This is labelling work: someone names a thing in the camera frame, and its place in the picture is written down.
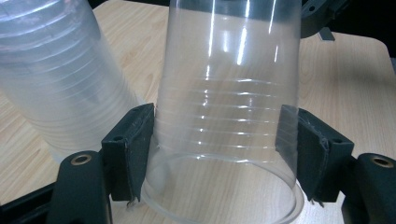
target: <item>transparent cylinder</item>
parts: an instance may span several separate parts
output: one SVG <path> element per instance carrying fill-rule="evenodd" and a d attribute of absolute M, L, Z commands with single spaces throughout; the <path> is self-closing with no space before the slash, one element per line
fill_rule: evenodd
<path fill-rule="evenodd" d="M 290 0 L 171 1 L 149 206 L 182 223 L 287 223 L 300 213 L 300 11 Z"/>
<path fill-rule="evenodd" d="M 86 0 L 0 1 L 0 90 L 56 161 L 99 150 L 138 105 Z"/>

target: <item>wooden table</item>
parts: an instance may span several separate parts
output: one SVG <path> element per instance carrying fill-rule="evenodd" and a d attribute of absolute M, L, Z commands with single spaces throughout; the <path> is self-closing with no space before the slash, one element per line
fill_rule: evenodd
<path fill-rule="evenodd" d="M 94 11 L 132 88 L 156 102 L 163 66 L 167 7 L 109 1 Z M 300 104 L 355 144 L 354 156 L 374 152 L 396 158 L 396 79 L 384 44 L 334 34 L 301 41 Z M 10 202 L 56 179 L 59 165 L 47 144 L 0 93 L 0 203 Z M 305 201 L 295 223 L 342 223 L 337 203 Z M 172 223 L 139 204 L 113 203 L 115 223 Z"/>

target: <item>wood grain surface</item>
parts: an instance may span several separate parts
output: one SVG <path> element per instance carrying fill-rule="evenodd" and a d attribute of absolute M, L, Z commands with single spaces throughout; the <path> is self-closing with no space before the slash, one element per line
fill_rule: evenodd
<path fill-rule="evenodd" d="M 167 7 L 108 1 L 94 11 L 138 94 L 156 102 L 163 69 Z M 374 152 L 396 158 L 396 79 L 387 49 L 372 38 L 334 34 L 301 41 L 300 103 L 355 144 L 354 156 Z M 48 146 L 0 94 L 0 203 L 10 202 L 56 179 L 59 165 Z M 305 202 L 294 223 L 343 223 L 337 203 Z M 115 223 L 173 223 L 146 204 L 113 203 Z"/>

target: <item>clear plastic cup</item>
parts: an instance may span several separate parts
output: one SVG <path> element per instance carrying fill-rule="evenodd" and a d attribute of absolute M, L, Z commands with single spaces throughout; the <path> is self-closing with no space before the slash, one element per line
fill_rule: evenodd
<path fill-rule="evenodd" d="M 287 223 L 296 185 L 301 1 L 172 0 L 142 197 L 182 223 Z"/>
<path fill-rule="evenodd" d="M 86 0 L 0 2 L 0 90 L 56 161 L 98 151 L 117 122 L 143 103 L 129 90 Z"/>

